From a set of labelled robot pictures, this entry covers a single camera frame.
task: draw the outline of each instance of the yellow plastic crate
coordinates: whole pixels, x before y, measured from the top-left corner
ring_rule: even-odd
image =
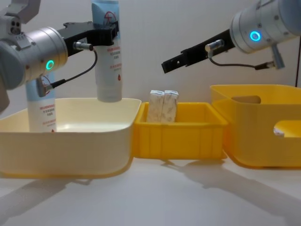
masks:
[[[301,167],[301,89],[281,85],[219,85],[211,87],[212,104],[229,122],[224,150],[249,168]],[[233,97],[258,96],[260,104]],[[277,137],[274,127],[285,137]]]
[[[147,123],[143,103],[134,124],[134,157],[148,159],[222,159],[228,124],[208,103],[179,103],[175,123]]]

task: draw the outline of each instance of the white wall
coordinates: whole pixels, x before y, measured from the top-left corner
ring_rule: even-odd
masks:
[[[277,83],[294,85],[298,40],[281,44],[286,68],[255,72],[248,68],[219,68],[208,61],[163,74],[161,63],[180,51],[229,28],[234,14],[257,0],[120,0],[124,97],[148,99],[151,89],[179,91],[181,101],[210,101],[210,85]],[[64,22],[92,19],[90,0],[41,0],[39,15],[24,30],[43,26],[56,29]],[[9,0],[2,0],[0,8]],[[245,55],[233,49],[215,58],[220,63],[260,64],[271,59],[270,50]],[[93,54],[69,58],[56,72],[69,78],[88,68]],[[95,97],[94,71],[56,90],[57,97]],[[3,116],[26,107],[24,88],[9,93],[11,105]]]

